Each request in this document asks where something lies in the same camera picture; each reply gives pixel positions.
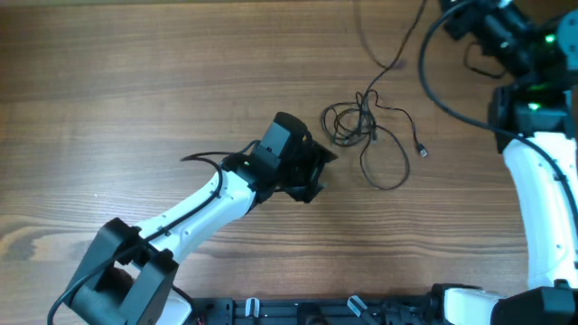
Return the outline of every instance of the green led light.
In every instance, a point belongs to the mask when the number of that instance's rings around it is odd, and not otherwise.
[[[554,34],[548,34],[545,36],[546,42],[554,42],[555,40],[556,40],[556,35],[554,35]]]
[[[541,85],[531,86],[531,87],[529,88],[529,90],[531,90],[531,91],[538,91],[538,90],[544,90],[544,89],[546,89],[547,87],[548,87],[548,84],[547,84],[547,83],[543,83],[543,84],[541,84]]]
[[[530,108],[531,110],[537,110],[537,109],[539,109],[539,108],[542,107],[542,106],[541,106],[540,104],[538,104],[538,103],[529,103],[529,104],[527,105],[527,107]]]

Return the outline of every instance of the wooden table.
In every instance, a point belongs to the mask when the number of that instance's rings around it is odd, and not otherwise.
[[[41,323],[103,223],[150,218],[196,191],[209,166],[179,162],[261,138],[277,111],[329,144],[319,114],[378,73],[359,45],[351,2],[264,2],[0,11],[0,323]],[[390,60],[418,1],[364,1],[368,43]],[[542,4],[543,16],[553,9]],[[403,56],[376,89],[410,126],[376,112],[402,141],[412,173],[398,190],[363,180],[361,147],[330,147],[327,190],[309,205],[275,195],[224,227],[182,264],[193,297],[346,297],[424,293],[470,283],[526,287],[524,229],[493,135],[457,122],[416,74],[431,1]],[[461,66],[465,42],[440,33],[428,73],[450,105],[485,119],[498,83]],[[489,69],[499,67],[478,59]],[[388,184],[403,172],[385,135],[368,165]],[[75,323],[66,308],[58,324]]]

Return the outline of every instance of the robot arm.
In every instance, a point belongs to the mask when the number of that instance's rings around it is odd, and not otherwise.
[[[483,53],[495,57],[515,79],[496,89],[489,105],[489,127],[483,127],[525,138],[561,170],[555,172],[527,144],[496,132],[498,152],[504,156],[520,201],[530,290],[506,298],[480,288],[447,285],[438,291],[443,316],[456,325],[571,323],[578,306],[574,298],[578,216],[573,206],[578,178],[570,96],[578,69],[578,11],[556,25],[536,27],[511,1],[441,0],[441,4],[446,13],[452,10],[452,15],[444,15],[449,18],[446,32],[454,40],[473,33]]]
[[[64,303],[90,324],[183,323],[191,304],[172,290],[172,281],[186,256],[276,191],[309,203],[323,189],[318,182],[323,166],[336,158],[313,141],[303,122],[277,113],[251,154],[227,156],[215,176],[189,198],[133,227],[115,218],[101,228],[67,292],[89,279]],[[115,262],[135,265],[140,274],[133,279]],[[106,267],[99,271],[100,265]]]
[[[530,140],[557,161],[573,192],[578,192],[574,139],[560,133],[536,133]],[[554,286],[559,279],[578,288],[576,226],[560,181],[544,158],[518,141],[502,154],[516,184],[524,220],[528,288]]]

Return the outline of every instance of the usb connector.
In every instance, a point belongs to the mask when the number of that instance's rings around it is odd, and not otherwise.
[[[422,158],[427,156],[427,150],[425,150],[425,146],[423,144],[416,144],[415,149],[422,156]]]

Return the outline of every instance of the black cable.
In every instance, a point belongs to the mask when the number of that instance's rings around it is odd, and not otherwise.
[[[560,167],[557,165],[557,163],[552,159],[552,157],[550,157],[548,155],[547,152],[545,152],[537,144],[532,143],[531,141],[527,140],[523,136],[520,136],[520,135],[517,135],[515,133],[494,127],[492,125],[483,123],[481,121],[477,121],[475,119],[469,118],[467,116],[464,116],[464,115],[452,110],[451,108],[446,106],[434,94],[434,92],[430,88],[429,84],[427,83],[427,79],[425,78],[425,65],[424,65],[425,50],[427,50],[427,45],[429,44],[430,40],[432,40],[432,36],[434,35],[435,31],[446,20],[448,20],[450,17],[452,17],[453,14],[455,14],[457,11],[461,10],[462,8],[464,8],[468,5],[473,5],[475,2],[476,2],[476,0],[465,0],[463,2],[458,3],[456,6],[452,7],[448,11],[446,11],[440,18],[438,18],[437,21],[432,23],[432,25],[429,27],[429,29],[425,35],[424,41],[422,42],[422,46],[420,48],[420,51],[419,51],[419,58],[418,58],[418,65],[417,65],[418,73],[419,73],[419,80],[422,84],[422,87],[424,88],[425,94],[435,103],[435,105],[437,105],[439,108],[441,108],[442,111],[444,111],[448,115],[455,117],[455,118],[457,118],[457,119],[461,120],[462,122],[467,123],[469,125],[477,126],[479,128],[489,130],[493,133],[504,135],[504,136],[507,136],[509,138],[518,140],[522,144],[529,146],[530,148],[534,149],[538,154],[540,154],[554,170],[554,172],[557,176],[557,180],[559,180],[561,182],[561,185],[564,189],[564,193],[566,195],[566,198],[568,199],[568,205],[570,206],[570,210],[572,211],[572,214],[573,214],[574,224],[578,225],[578,208],[576,207],[576,201],[574,199],[572,190],[571,190],[570,185],[568,183],[568,179],[566,178],[566,175],[564,175],[564,173],[562,172]]]
[[[190,297],[190,295],[188,295],[185,291],[183,291],[181,288],[179,288],[176,285],[172,285],[172,289],[178,293],[185,301],[187,301],[190,306],[192,307],[194,305],[194,301],[192,300],[192,297]]]
[[[406,32],[406,34],[405,34],[405,36],[401,42],[401,45],[399,46],[399,49],[397,50],[396,56],[394,57],[393,60],[391,60],[391,62],[387,66],[385,66],[384,64],[379,62],[376,59],[373,52],[368,48],[367,40],[365,39],[365,36],[364,36],[363,32],[361,31],[360,18],[358,19],[358,17],[357,17],[357,15],[359,14],[359,7],[357,6],[357,4],[354,4],[355,5],[355,7],[354,7],[355,13],[354,14],[356,16],[356,27],[358,29],[359,38],[361,40],[361,45],[366,50],[369,57],[383,70],[375,78],[373,78],[371,80],[371,82],[369,82],[369,85],[363,94],[360,92],[356,92],[354,102],[350,101],[350,102],[340,102],[340,103],[332,104],[332,105],[329,105],[328,107],[326,107],[325,109],[323,109],[322,113],[321,113],[322,130],[330,138],[330,140],[333,144],[338,145],[340,147],[351,147],[351,146],[354,146],[354,145],[357,145],[357,144],[363,142],[364,140],[367,140],[365,146],[363,147],[363,150],[361,151],[361,154],[359,155],[359,165],[361,167],[361,172],[363,173],[363,176],[366,178],[368,183],[379,190],[393,190],[393,189],[396,189],[399,186],[401,186],[407,180],[407,178],[409,176],[410,169],[409,169],[409,160],[407,158],[407,154],[406,154],[406,151],[404,150],[403,145],[401,145],[401,143],[397,140],[397,138],[393,135],[393,133],[391,133],[385,127],[378,125],[378,122],[377,122],[375,116],[373,115],[373,113],[369,109],[368,100],[369,100],[369,97],[371,96],[371,93],[375,93],[375,95],[376,95],[376,103],[375,103],[376,107],[379,107],[382,109],[387,109],[387,110],[401,111],[404,114],[406,114],[406,116],[409,119],[409,122],[411,123],[411,126],[412,126],[412,132],[413,132],[413,136],[414,136],[416,151],[419,152],[423,157],[425,157],[427,155],[427,151],[425,150],[424,145],[419,143],[419,141],[417,140],[417,135],[416,135],[416,131],[415,131],[415,123],[414,123],[414,120],[411,118],[411,116],[404,109],[401,109],[401,108],[380,106],[378,104],[379,94],[376,90],[373,89],[373,86],[376,84],[376,82],[378,82],[388,71],[393,69],[396,66],[399,59],[401,58],[401,54],[403,53],[404,48],[406,47],[407,42],[409,41],[409,38],[412,35],[412,32],[414,31],[415,27],[417,26],[417,24],[419,23],[419,21],[422,17],[422,14],[424,13],[426,2],[427,2],[427,0],[422,0],[422,3],[420,4],[420,6],[417,10],[417,14],[415,15],[414,22],[412,23],[410,28],[407,30],[407,32]],[[330,131],[329,127],[327,126],[327,115],[329,114],[329,112],[333,112],[335,114],[335,117],[333,119],[333,130],[332,131]],[[350,116],[350,115],[357,115],[358,116],[357,126],[355,126],[353,128],[346,127],[345,122],[344,122],[344,118],[346,118],[347,116]],[[364,163],[363,162],[363,156],[364,156],[365,152],[367,151],[369,145],[371,144],[372,140],[373,141],[377,140],[377,130],[378,129],[380,129],[380,130],[388,133],[390,136],[392,136],[394,138],[394,140],[396,141],[396,144],[399,146],[399,148],[402,152],[402,155],[404,155],[404,160],[405,160],[405,164],[406,164],[406,173],[405,173],[404,177],[402,178],[402,180],[398,184],[393,185],[391,187],[382,187],[382,186],[377,185],[374,181],[372,181],[369,178],[368,174],[366,173],[365,167],[363,165],[363,163]]]
[[[478,41],[472,41],[468,44],[468,46],[466,47],[466,50],[463,53],[463,66],[466,67],[467,69],[476,72],[484,77],[488,77],[488,78],[492,78],[495,80],[499,80],[504,78],[504,76],[506,76],[506,74],[508,73],[507,69],[504,69],[503,71],[501,71],[500,73],[491,73],[491,72],[487,72],[486,70],[482,70],[480,68],[476,68],[470,65],[470,61],[468,60],[468,58],[470,57],[470,52],[471,52],[471,47],[477,45],[481,47],[480,42]]]
[[[258,144],[258,143],[260,143],[260,141],[253,140],[249,143],[248,146],[246,146],[243,150],[239,151],[238,153],[244,153],[253,144]],[[213,162],[212,160],[207,159],[207,158],[202,158],[202,156],[213,155],[213,154],[233,154],[233,153],[228,153],[228,152],[196,153],[196,154],[192,154],[190,156],[187,156],[187,157],[184,157],[181,159],[182,162],[184,162],[184,161],[206,162],[206,163],[210,164],[211,166],[213,166],[215,168],[215,170],[217,170],[217,174],[219,176],[219,182],[217,184],[217,188],[210,194],[210,196],[206,200],[204,200],[199,206],[197,206],[195,209],[187,212],[185,215],[183,215],[181,217],[178,217],[176,220],[171,222],[169,225],[160,228],[158,231],[153,233],[151,236],[146,237],[145,239],[140,241],[138,244],[131,246],[120,253],[115,254],[114,256],[109,258],[107,261],[101,263],[100,265],[95,267],[92,271],[90,271],[89,273],[85,274],[80,279],[78,279],[78,281],[75,282],[67,291],[65,291],[63,294],[61,294],[61,296],[51,306],[51,308],[48,312],[48,315],[46,317],[46,322],[48,325],[53,324],[54,316],[56,315],[56,311],[60,308],[60,306],[64,303],[64,301],[66,299],[68,299],[69,296],[76,294],[76,292],[80,289],[80,287],[82,285],[84,285],[84,283],[86,283],[91,277],[95,276],[96,274],[98,274],[99,272],[101,272],[102,270],[107,268],[109,265],[113,264],[115,261],[122,259],[123,257],[134,253],[134,251],[142,248],[147,243],[156,239],[160,235],[164,235],[164,234],[168,233],[172,228],[174,228],[175,226],[177,226],[178,224],[183,222],[186,218],[189,218],[190,216],[199,212],[201,209],[205,208],[207,205],[209,205],[209,203],[211,203],[215,198],[217,198],[219,196],[220,190],[223,186],[223,171],[220,169],[219,165],[216,164],[215,162]]]

